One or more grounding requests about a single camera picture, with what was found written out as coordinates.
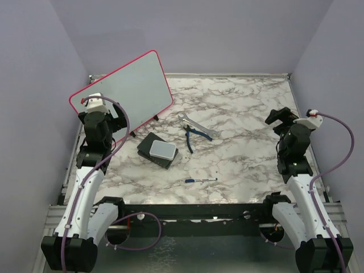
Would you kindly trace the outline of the pink framed whiteboard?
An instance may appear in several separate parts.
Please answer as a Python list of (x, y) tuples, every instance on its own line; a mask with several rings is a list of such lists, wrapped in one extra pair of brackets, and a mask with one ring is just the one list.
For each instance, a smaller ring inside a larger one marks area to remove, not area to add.
[(81, 100), (101, 93), (119, 103), (134, 132), (173, 104), (173, 98), (158, 53), (150, 50), (115, 71), (72, 94), (69, 103), (75, 112), (86, 110)]

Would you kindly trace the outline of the blue whiteboard marker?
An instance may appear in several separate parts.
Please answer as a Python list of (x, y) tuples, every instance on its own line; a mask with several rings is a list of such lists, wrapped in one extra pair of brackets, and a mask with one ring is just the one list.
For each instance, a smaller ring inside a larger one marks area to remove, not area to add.
[(217, 178), (208, 178), (208, 179), (185, 179), (185, 183), (195, 183), (195, 182), (206, 182), (206, 181), (217, 181)]

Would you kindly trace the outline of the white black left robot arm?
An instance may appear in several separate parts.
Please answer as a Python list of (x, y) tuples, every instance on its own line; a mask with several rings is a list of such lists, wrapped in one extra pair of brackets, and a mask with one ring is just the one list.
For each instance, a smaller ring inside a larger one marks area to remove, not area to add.
[(104, 197), (94, 203), (111, 158), (118, 151), (112, 134), (129, 129), (129, 118), (118, 103), (113, 116), (107, 109), (79, 114), (86, 131), (85, 145), (77, 156), (73, 192), (52, 235), (45, 236), (41, 250), (52, 270), (91, 272), (96, 264), (98, 244), (107, 238), (121, 249), (128, 235), (150, 237), (157, 224), (158, 236), (204, 236), (213, 215), (242, 221), (243, 204), (225, 205), (127, 205), (122, 198)]

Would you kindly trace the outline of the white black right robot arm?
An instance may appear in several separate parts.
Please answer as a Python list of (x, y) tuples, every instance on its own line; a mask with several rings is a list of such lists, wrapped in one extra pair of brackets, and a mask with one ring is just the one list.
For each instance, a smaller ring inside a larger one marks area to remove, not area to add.
[(331, 173), (342, 166), (354, 150), (353, 132), (347, 124), (311, 109), (305, 118), (300, 118), (287, 107), (270, 111), (265, 120), (268, 125), (281, 122), (273, 128), (279, 136), (277, 168), (293, 194), (299, 212), (295, 212), (286, 196), (278, 194), (266, 197), (261, 215), (267, 222), (278, 221), (288, 235), (300, 272), (346, 272), (353, 253), (352, 241), (340, 234), (320, 199), (315, 182), (323, 174), (314, 175), (305, 156), (311, 144), (311, 133), (322, 125), (325, 118), (340, 123), (350, 134), (349, 152), (341, 162), (326, 171)]

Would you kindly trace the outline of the silver open-end wrench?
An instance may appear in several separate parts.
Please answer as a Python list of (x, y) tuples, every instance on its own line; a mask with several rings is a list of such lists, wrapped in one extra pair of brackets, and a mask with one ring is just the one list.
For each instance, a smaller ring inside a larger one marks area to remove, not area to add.
[(207, 129), (206, 127), (200, 125), (199, 123), (193, 121), (192, 119), (190, 119), (185, 113), (180, 113), (178, 114), (178, 118), (179, 120), (182, 120), (184, 122), (187, 122), (191, 125), (193, 125), (194, 127), (202, 130), (203, 132), (205, 132), (209, 137), (213, 137), (213, 136), (216, 136), (218, 137), (220, 135), (220, 133), (216, 130), (210, 130), (210, 129)]

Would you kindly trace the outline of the aluminium table edge frame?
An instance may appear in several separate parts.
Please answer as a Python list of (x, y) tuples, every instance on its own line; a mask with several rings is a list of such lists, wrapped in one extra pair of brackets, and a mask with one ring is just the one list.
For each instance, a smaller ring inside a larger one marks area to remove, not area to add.
[[(272, 109), (303, 116), (287, 74), (168, 73), (173, 104), (136, 129), (110, 162), (96, 193), (129, 204), (255, 204), (273, 192), (288, 194), (276, 169), (278, 136), (265, 119)], [(190, 119), (219, 136), (179, 120)], [(169, 169), (142, 158), (137, 145), (154, 133), (177, 145)], [(185, 179), (217, 181), (185, 183)]]

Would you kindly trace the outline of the black front mounting rail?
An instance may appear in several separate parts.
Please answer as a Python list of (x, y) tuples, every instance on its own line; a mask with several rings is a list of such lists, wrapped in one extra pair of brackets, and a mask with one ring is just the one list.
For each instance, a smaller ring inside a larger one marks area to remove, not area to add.
[(259, 236), (261, 229), (274, 230), (278, 221), (265, 204), (124, 205), (123, 216), (132, 216), (130, 235), (138, 238)]

